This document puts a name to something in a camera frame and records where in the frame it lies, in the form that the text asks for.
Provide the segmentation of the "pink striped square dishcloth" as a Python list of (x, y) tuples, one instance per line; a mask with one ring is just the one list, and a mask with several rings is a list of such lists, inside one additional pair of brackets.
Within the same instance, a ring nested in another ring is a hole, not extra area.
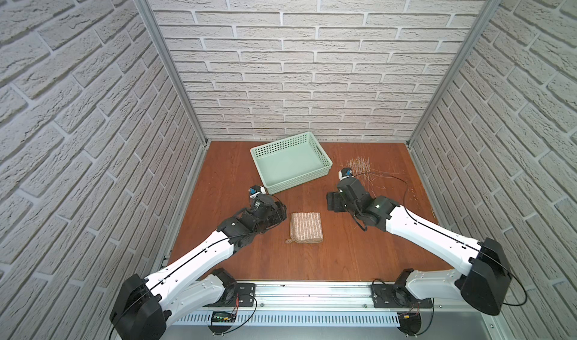
[(294, 212), (291, 214), (290, 234), (287, 244), (317, 244), (324, 240), (319, 212)]

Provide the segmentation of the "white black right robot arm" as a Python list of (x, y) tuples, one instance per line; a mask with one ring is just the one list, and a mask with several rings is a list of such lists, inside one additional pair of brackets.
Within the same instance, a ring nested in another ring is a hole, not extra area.
[(375, 227), (404, 238), (448, 263), (452, 269), (409, 270), (398, 278), (416, 299), (462, 299), (483, 314), (500, 314), (514, 279), (503, 246), (458, 235), (413, 214), (387, 197), (353, 200), (344, 192), (327, 194), (328, 210), (348, 212), (362, 230)]

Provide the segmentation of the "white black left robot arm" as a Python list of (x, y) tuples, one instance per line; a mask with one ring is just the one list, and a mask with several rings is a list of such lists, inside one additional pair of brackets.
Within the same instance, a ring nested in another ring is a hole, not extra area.
[(252, 194), (249, 207), (223, 221), (183, 257), (145, 277), (128, 277), (111, 310), (109, 337), (160, 339), (185, 315), (229, 298), (236, 281), (219, 264), (286, 218), (286, 206), (278, 198)]

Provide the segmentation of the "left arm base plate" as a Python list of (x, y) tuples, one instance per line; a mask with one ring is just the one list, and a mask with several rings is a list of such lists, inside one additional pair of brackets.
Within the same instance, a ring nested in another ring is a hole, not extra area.
[(255, 306), (255, 290), (255, 283), (237, 283), (234, 287), (227, 287), (221, 298), (211, 304), (211, 306), (220, 308), (252, 308)]

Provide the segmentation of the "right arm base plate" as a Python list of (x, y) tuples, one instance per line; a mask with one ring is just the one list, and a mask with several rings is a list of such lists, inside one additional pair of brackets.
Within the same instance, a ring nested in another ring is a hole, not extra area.
[(416, 299), (403, 287), (398, 287), (395, 284), (378, 282), (371, 284), (370, 289), (374, 308), (407, 308), (416, 310), (418, 308), (430, 309), (434, 307), (432, 299)]

